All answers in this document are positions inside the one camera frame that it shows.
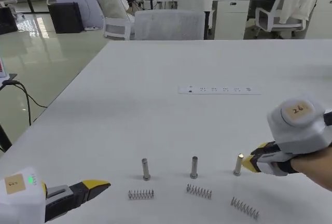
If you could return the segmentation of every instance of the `white desk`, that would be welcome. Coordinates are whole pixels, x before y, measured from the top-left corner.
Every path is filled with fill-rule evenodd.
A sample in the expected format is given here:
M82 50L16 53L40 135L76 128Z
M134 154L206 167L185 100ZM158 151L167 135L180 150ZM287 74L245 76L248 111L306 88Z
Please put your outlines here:
M171 2L177 0L156 0ZM251 0L218 1L215 39L243 39ZM304 35L305 39L332 39L332 0L318 0Z
M112 183L52 224L330 224L332 193L305 176L232 170L239 152L272 139L266 113L282 100L311 92L332 105L331 47L332 40L110 41L4 154L0 176L33 165L49 187ZM262 95L177 93L189 84L251 86ZM187 194L187 183L211 189L212 200ZM128 200L128 190L151 188L154 200ZM260 210L260 221L231 207L233 195Z

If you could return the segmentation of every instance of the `sleeve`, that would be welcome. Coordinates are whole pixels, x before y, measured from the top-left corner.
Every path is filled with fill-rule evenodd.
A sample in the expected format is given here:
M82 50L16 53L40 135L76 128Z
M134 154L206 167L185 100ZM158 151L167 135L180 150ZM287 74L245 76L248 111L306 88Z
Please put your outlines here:
M123 4L124 8L125 8L126 10L128 10L128 9L129 9L128 1L127 1L127 0L121 0L121 2L122 2L122 4Z

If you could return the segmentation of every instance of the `metal spring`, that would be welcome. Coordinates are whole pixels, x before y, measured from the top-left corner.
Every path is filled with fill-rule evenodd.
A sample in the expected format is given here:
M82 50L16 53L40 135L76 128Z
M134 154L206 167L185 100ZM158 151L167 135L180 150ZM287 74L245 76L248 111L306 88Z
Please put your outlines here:
M194 185L187 185L187 192L190 194L195 194L195 195L199 195L200 197L204 197L204 198L208 198L211 199L212 197L212 191L209 189L203 189L200 187L196 187Z
M154 190L129 190L128 197L130 200L144 200L144 199L152 199L155 196Z
M244 202L241 202L240 200L236 199L235 197L233 197L230 205L234 206L235 208L237 208L241 212L247 214L248 216L254 218L255 220L258 219L259 211L250 207L249 205L245 204Z

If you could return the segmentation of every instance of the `human hand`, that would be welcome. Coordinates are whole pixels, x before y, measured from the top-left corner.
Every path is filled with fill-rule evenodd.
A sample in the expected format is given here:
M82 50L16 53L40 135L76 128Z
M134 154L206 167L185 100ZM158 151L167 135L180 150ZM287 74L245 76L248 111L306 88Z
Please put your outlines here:
M332 147L294 158L292 168L305 174L323 188L332 191Z

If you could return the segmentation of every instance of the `tiled floor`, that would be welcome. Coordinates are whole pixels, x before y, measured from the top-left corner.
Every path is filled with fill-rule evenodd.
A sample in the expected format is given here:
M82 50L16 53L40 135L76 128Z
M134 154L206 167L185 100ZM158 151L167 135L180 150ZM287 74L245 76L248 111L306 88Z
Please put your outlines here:
M33 6L35 12L48 11L48 6L46 4L46 1L32 2L32 6ZM15 10L16 10L16 12L31 12L29 5L27 3L15 4Z
M6 72L17 73L28 93L49 105L97 55L108 40L101 31L56 34L50 15L26 15L19 32L0 35ZM43 108L31 103L32 120ZM0 124L12 142L29 126L25 95L8 86L0 91Z

